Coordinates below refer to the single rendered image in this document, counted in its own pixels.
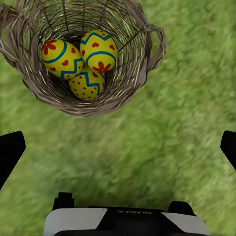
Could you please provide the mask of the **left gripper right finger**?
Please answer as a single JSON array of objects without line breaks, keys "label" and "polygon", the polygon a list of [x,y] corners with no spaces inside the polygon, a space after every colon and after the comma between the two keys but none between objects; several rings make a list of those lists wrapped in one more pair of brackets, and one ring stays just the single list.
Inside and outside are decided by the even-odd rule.
[{"label": "left gripper right finger", "polygon": [[220,148],[236,170],[236,133],[224,131]]}]

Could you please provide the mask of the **wicker basket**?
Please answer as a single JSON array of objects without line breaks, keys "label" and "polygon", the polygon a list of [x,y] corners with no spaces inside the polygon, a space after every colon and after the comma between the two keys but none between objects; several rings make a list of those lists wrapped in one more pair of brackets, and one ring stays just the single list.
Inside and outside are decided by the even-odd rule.
[{"label": "wicker basket", "polygon": [[[22,77],[22,82],[30,90],[30,92],[41,102],[56,108],[70,116],[93,117],[107,114],[113,110],[123,107],[130,102],[135,92],[141,88],[147,81],[148,72],[160,67],[165,53],[168,49],[168,39],[166,37],[164,27],[156,26],[153,22],[148,22],[148,17],[143,12],[141,5],[136,0],[114,0],[119,2],[121,6],[111,0],[95,0],[100,4],[86,2],[86,0],[62,0],[61,3],[51,4],[47,7],[45,3],[53,0],[23,0],[21,5],[16,1],[15,8],[7,6],[4,2],[0,2],[0,53],[5,57],[6,61],[16,70]],[[78,7],[65,8],[65,3],[79,2],[82,4]],[[51,8],[51,12],[46,11],[51,6],[62,4],[62,6]],[[26,13],[23,15],[24,9],[28,6]],[[118,23],[110,14],[109,8],[116,12],[121,18]],[[76,11],[82,9],[81,11]],[[85,15],[95,14],[98,16]],[[44,16],[41,24],[39,20]],[[59,18],[64,21],[55,23]],[[94,18],[95,17],[95,18]],[[120,36],[116,36],[116,31],[105,26],[103,19],[110,22],[116,31],[121,34],[127,43],[124,45]],[[102,22],[103,21],[103,22]],[[132,30],[132,38],[127,34],[124,26],[126,23]],[[2,40],[3,30],[7,29],[7,43]],[[118,50],[118,57],[115,65],[105,72],[109,76],[107,81],[104,80],[105,86],[97,99],[91,101],[82,100],[72,92],[69,86],[69,80],[59,81],[62,87],[58,87],[54,79],[58,83],[57,77],[52,75],[45,67],[39,44],[44,45],[49,40],[63,40],[69,43],[80,43],[83,36],[90,30],[100,30],[108,33],[116,38],[117,44],[120,42],[123,47]],[[111,27],[110,27],[111,28]],[[62,32],[68,31],[66,34]],[[152,32],[156,31],[159,38],[159,45],[150,57],[153,48]],[[145,39],[143,40],[143,33]],[[140,51],[137,44],[138,35],[140,38]],[[23,46],[24,39],[27,36],[26,47]],[[120,39],[119,39],[120,38]],[[129,49],[127,51],[127,45]],[[75,46],[79,50],[79,45]],[[137,55],[137,48],[139,55]],[[123,58],[123,65],[120,66],[119,59]]]}]

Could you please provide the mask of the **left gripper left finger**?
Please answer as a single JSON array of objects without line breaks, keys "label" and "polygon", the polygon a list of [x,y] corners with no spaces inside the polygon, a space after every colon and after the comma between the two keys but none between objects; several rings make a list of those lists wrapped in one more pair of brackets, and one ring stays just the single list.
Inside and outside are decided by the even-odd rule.
[{"label": "left gripper left finger", "polygon": [[25,149],[21,131],[0,136],[0,190]]}]

